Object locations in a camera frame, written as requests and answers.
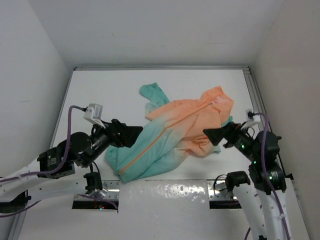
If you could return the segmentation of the orange and teal zip jacket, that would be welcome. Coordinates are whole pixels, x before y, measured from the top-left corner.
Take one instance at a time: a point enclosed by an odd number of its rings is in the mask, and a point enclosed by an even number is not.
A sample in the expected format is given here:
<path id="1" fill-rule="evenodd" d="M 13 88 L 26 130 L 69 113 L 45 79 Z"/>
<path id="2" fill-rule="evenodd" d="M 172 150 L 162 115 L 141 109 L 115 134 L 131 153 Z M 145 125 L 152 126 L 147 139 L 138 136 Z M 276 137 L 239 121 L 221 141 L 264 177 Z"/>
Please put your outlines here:
<path id="1" fill-rule="evenodd" d="M 132 147 L 110 146 L 105 161 L 123 183 L 175 170 L 189 156 L 219 154 L 204 129 L 219 129 L 232 121 L 234 101 L 221 86 L 206 90 L 198 99 L 169 101 L 157 83 L 145 84 L 139 93 L 145 105 L 143 127 Z"/>

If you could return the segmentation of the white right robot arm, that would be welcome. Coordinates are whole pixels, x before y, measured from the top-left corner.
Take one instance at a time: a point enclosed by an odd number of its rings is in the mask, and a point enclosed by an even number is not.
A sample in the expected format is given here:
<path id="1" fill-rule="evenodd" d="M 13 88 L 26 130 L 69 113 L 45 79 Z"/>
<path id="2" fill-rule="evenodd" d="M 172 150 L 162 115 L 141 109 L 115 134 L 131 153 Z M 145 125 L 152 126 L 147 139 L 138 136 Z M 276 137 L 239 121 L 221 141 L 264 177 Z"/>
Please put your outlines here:
<path id="1" fill-rule="evenodd" d="M 254 240 L 290 240 L 286 210 L 285 174 L 276 162 L 280 136 L 265 127 L 256 137 L 243 124 L 230 122 L 217 129 L 204 129 L 212 144 L 225 139 L 224 148 L 236 148 L 250 161 L 248 172 L 229 172 L 225 187 L 239 202 Z"/>

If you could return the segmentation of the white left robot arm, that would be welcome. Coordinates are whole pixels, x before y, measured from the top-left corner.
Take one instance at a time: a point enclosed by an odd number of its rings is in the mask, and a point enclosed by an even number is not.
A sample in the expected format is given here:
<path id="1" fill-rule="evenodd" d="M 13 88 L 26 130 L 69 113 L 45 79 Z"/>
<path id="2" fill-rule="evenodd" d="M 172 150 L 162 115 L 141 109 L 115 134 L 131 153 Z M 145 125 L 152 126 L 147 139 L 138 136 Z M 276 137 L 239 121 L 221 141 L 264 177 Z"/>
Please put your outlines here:
<path id="1" fill-rule="evenodd" d="M 27 204 L 61 195 L 95 196 L 103 189 L 93 162 L 108 148 L 130 148 L 143 130 L 117 119 L 94 124 L 91 133 L 75 132 L 70 140 L 41 153 L 29 165 L 0 180 L 0 211 L 13 213 Z"/>

